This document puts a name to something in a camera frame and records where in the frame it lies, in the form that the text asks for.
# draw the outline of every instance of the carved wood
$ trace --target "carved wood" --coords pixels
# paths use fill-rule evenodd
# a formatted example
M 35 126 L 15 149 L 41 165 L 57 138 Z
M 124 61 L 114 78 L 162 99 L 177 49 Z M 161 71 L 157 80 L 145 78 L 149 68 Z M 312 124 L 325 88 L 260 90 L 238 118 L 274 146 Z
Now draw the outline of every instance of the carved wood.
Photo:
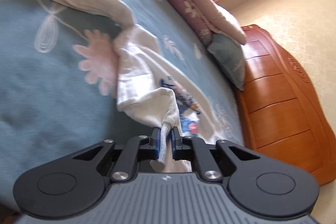
M 244 91 L 235 89 L 245 145 L 310 172 L 320 185 L 336 178 L 336 139 L 299 62 L 257 25 L 248 42 Z

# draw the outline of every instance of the white cloth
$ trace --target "white cloth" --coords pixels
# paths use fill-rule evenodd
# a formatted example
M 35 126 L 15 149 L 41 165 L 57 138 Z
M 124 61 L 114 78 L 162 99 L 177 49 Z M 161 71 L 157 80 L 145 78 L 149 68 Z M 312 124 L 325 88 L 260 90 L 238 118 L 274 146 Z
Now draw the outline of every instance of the white cloth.
M 171 75 L 199 103 L 199 135 L 208 143 L 226 137 L 205 95 L 174 65 L 163 58 L 157 38 L 135 24 L 131 9 L 121 0 L 53 0 L 62 5 L 110 18 L 122 27 L 114 40 L 118 64 L 117 108 L 134 120 L 161 128 L 159 160 L 154 169 L 166 172 L 190 170 L 185 162 L 166 157 L 166 138 L 178 126 L 179 111 L 174 92 L 160 87 L 160 79 Z

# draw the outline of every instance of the gray-green pillow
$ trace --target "gray-green pillow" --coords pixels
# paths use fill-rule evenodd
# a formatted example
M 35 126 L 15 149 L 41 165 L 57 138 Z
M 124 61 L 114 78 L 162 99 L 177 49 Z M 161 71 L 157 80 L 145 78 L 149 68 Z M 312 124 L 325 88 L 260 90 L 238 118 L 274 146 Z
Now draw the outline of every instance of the gray-green pillow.
M 215 57 L 227 78 L 238 89 L 244 90 L 245 59 L 241 45 L 223 34 L 215 33 L 207 50 Z

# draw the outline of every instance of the metal screw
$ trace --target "metal screw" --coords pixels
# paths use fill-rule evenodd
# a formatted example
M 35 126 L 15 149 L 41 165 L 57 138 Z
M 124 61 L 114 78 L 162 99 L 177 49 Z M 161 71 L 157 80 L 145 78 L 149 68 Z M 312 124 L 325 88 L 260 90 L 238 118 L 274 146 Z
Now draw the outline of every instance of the metal screw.
M 125 180 L 128 178 L 128 173 L 120 171 L 120 172 L 114 172 L 112 175 L 112 178 L 115 180 Z
M 219 179 L 221 177 L 221 174 L 217 171 L 210 170 L 204 173 L 204 176 L 207 179 Z

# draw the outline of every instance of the gray ridged surface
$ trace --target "gray ridged surface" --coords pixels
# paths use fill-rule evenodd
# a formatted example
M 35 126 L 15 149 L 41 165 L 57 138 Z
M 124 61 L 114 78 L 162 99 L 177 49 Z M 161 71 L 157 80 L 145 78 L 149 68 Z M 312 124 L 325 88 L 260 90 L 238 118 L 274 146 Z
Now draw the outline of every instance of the gray ridged surface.
M 65 220 L 23 216 L 18 224 L 279 224 L 251 216 L 226 196 L 220 185 L 199 181 L 196 174 L 138 174 L 113 185 L 90 211 Z M 306 216 L 286 224 L 316 224 Z

